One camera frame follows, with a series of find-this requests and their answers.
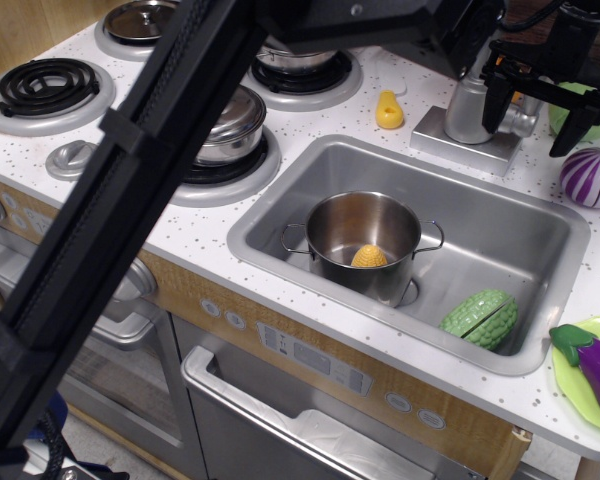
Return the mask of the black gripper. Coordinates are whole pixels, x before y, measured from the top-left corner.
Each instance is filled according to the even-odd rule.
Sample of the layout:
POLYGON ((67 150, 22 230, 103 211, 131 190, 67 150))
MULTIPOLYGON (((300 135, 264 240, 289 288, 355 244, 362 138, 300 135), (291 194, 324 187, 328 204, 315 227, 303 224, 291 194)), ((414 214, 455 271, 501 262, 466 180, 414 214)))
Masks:
POLYGON ((600 31, 600 1, 557 1, 555 10, 545 42, 489 44, 481 71, 487 87, 482 125, 496 133, 515 92, 552 104, 549 156, 559 158, 591 130, 600 132, 600 68, 589 58, 600 31))

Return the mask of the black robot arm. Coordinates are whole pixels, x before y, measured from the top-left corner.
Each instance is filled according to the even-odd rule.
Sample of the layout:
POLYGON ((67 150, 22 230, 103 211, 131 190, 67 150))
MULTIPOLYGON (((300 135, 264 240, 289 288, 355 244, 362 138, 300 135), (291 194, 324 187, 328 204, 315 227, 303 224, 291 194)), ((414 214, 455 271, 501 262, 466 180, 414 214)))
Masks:
POLYGON ((0 450, 26 436, 267 37, 298 53, 437 37, 460 1, 184 1, 0 310, 0 450))

